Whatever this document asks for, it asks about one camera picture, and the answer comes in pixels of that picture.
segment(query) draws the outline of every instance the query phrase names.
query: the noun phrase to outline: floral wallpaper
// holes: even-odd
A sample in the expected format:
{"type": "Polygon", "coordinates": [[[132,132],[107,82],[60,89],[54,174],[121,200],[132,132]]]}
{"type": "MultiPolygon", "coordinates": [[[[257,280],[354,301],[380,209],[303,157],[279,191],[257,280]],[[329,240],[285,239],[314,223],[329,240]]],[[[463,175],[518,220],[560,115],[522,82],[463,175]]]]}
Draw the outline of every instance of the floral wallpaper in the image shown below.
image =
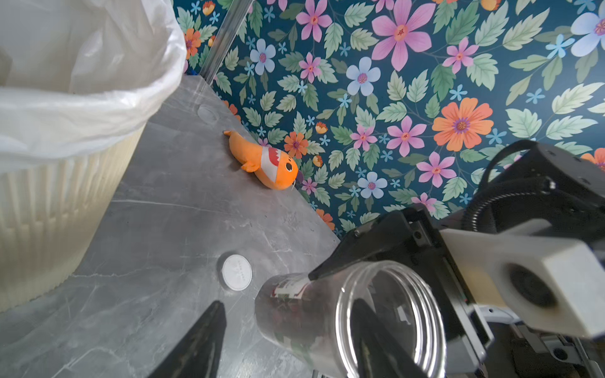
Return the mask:
{"type": "Polygon", "coordinates": [[[214,88],[342,236],[461,209],[518,139],[605,171],[604,50],[605,0],[259,0],[214,88]]]}

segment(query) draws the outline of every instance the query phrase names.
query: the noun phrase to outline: plastic bag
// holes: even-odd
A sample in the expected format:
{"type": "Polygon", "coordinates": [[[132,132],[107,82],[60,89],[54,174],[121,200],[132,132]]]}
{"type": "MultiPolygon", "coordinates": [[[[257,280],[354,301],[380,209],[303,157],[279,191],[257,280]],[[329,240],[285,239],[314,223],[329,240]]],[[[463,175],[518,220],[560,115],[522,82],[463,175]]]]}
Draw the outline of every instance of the plastic bag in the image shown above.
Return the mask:
{"type": "Polygon", "coordinates": [[[169,0],[0,1],[0,173],[131,135],[185,56],[169,0]]]}

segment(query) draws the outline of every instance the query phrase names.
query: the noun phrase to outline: countertop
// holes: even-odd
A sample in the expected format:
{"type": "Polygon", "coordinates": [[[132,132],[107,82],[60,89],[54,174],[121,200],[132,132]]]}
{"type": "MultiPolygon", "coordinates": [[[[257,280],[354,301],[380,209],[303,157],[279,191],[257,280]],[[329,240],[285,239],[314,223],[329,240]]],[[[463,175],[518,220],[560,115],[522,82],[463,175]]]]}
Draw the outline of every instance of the countertop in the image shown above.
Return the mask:
{"type": "Polygon", "coordinates": [[[338,239],[296,190],[239,169],[225,129],[251,139],[200,77],[184,77],[147,124],[74,274],[0,314],[1,377],[146,377],[216,299],[227,311],[220,377],[311,377],[260,335],[254,298],[267,278],[316,267],[338,239]],[[218,280],[229,252],[252,265],[243,292],[218,280]]]}

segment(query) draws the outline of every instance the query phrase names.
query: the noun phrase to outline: cream ribbed bin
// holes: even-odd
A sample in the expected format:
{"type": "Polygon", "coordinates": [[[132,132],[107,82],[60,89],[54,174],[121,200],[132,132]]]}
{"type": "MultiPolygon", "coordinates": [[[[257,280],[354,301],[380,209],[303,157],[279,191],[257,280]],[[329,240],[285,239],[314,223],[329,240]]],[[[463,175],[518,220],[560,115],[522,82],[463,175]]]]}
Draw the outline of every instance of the cream ribbed bin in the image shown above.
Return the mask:
{"type": "Polygon", "coordinates": [[[0,174],[0,311],[78,267],[142,132],[88,156],[0,174]]]}

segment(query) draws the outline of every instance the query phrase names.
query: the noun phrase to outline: stuffed animal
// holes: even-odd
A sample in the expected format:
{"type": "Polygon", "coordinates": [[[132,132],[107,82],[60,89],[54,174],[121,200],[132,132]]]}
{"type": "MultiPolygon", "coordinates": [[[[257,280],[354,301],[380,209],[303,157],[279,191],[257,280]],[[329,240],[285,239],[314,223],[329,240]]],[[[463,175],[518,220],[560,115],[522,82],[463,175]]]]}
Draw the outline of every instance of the stuffed animal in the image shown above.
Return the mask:
{"type": "Polygon", "coordinates": [[[260,146],[244,139],[236,131],[223,132],[229,137],[229,149],[246,172],[254,172],[265,186],[283,190],[302,175],[292,157],[270,146],[260,146]]]}

